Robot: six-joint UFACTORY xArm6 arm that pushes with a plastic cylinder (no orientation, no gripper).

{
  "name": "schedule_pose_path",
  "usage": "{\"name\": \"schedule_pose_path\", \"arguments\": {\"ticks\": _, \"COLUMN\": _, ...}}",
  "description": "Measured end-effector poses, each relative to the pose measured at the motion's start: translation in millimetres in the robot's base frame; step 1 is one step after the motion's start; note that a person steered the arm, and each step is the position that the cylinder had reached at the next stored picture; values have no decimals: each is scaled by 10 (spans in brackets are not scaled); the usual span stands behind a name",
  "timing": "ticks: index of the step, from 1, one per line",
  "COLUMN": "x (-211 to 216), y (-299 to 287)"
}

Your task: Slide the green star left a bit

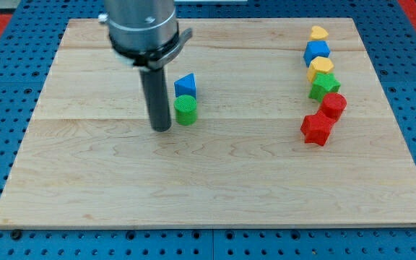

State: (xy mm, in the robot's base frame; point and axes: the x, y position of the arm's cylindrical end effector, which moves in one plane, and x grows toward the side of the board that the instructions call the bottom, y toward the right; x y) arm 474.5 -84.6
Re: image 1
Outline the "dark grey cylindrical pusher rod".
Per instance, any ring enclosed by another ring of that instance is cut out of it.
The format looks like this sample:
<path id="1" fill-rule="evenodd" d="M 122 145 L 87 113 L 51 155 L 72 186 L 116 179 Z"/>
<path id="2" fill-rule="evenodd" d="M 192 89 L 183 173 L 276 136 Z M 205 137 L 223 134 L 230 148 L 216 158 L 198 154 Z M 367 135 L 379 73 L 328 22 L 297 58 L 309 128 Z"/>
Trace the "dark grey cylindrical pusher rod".
<path id="1" fill-rule="evenodd" d="M 164 132 L 171 127 L 170 107 L 164 68 L 139 71 L 149 122 L 154 131 Z"/>

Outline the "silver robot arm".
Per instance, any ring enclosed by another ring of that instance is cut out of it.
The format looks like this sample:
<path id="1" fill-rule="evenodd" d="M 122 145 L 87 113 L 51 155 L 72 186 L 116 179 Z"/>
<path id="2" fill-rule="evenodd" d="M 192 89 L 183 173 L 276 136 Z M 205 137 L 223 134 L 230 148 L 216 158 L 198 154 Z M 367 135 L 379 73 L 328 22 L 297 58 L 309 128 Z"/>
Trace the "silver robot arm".
<path id="1" fill-rule="evenodd" d="M 144 91 L 150 126 L 164 132 L 171 127 L 165 65 L 193 36 L 180 31 L 174 0 L 104 0 L 99 23 L 117 56 L 136 67 Z"/>

